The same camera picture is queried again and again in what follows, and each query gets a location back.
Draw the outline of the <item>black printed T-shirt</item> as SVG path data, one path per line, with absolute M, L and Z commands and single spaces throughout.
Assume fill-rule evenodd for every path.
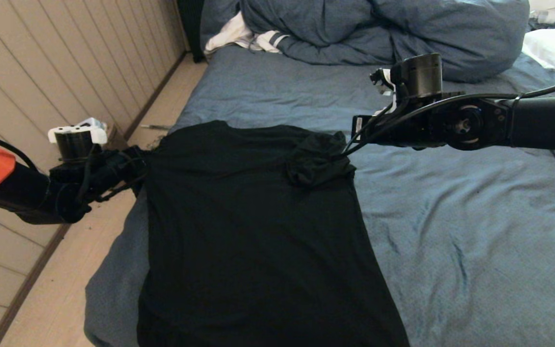
M 148 158 L 139 347 L 410 347 L 342 132 L 210 121 Z

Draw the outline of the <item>white left wrist joint cover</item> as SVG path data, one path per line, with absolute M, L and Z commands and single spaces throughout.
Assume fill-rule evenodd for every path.
M 108 136 L 106 134 L 106 130 L 97 125 L 51 128 L 48 131 L 48 140 L 49 140 L 49 143 L 55 144 L 57 143 L 56 135 L 84 134 L 84 133 L 88 133 L 92 144 L 103 145 L 108 142 Z

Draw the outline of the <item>blue bunched duvet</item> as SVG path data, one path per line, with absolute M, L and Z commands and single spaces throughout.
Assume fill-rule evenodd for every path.
M 438 53 L 445 80 L 476 83 L 511 68 L 529 0 L 205 0 L 200 42 L 213 53 L 227 26 L 245 48 L 314 65 L 391 66 Z

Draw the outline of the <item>blue bed sheet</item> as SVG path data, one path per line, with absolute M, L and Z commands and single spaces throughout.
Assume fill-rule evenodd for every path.
M 172 128 L 350 132 L 390 103 L 372 66 L 221 48 Z M 412 347 L 555 347 L 555 151 L 367 146 L 352 155 L 370 243 Z

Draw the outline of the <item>black bedside furniture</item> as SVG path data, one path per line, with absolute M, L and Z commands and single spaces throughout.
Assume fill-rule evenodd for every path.
M 203 49 L 200 41 L 200 25 L 205 0 L 175 0 L 185 31 L 192 61 L 196 64 L 203 61 Z

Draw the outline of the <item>white striped garment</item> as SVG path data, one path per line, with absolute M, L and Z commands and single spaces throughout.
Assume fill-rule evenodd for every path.
M 239 46 L 250 51 L 281 53 L 279 44 L 290 35 L 270 30 L 264 33 L 254 33 L 245 23 L 242 12 L 239 11 L 220 29 L 219 33 L 209 39 L 203 53 L 206 57 L 226 46 Z

